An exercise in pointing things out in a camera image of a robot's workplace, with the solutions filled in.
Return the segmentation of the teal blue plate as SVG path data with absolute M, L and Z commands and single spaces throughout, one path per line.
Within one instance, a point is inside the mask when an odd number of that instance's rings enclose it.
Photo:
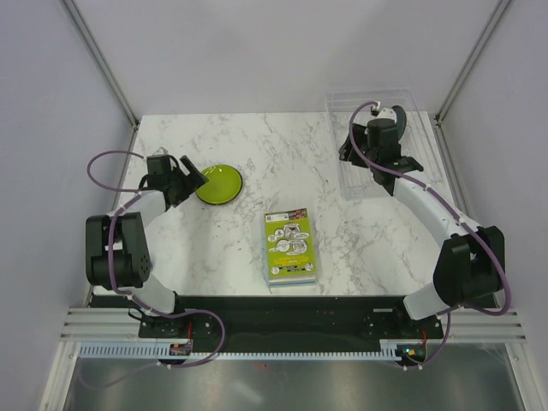
M 391 109 L 396 114 L 396 128 L 398 139 L 400 140 L 403 137 L 408 124 L 407 113 L 400 105 L 393 105 Z

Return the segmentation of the lime green plate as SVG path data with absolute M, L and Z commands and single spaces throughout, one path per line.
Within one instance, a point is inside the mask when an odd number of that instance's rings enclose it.
M 243 177 L 234 167 L 227 164 L 215 164 L 201 173 L 208 182 L 197 191 L 197 197 L 207 205 L 222 206 L 235 200 L 243 189 Z

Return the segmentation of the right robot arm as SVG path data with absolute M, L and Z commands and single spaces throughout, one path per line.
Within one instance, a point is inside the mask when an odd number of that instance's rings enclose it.
M 427 228 L 439 247 L 432 280 L 406 295 L 392 315 L 394 331 L 411 337 L 423 319 L 458 307 L 489 316 L 510 309 L 511 290 L 503 267 L 504 236 L 484 227 L 452 206 L 426 182 L 423 166 L 402 155 L 400 139 L 407 116 L 400 106 L 368 101 L 371 119 L 365 126 L 350 121 L 345 147 L 354 165 L 368 168 L 374 181 L 404 204 Z

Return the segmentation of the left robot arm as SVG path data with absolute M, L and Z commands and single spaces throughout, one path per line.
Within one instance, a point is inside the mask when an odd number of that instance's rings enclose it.
M 146 158 L 147 172 L 133 197 L 118 209 L 86 220 L 86 279 L 158 317 L 158 327 L 178 337 L 188 327 L 181 297 L 152 274 L 146 227 L 178 207 L 208 182 L 187 156 L 155 153 Z

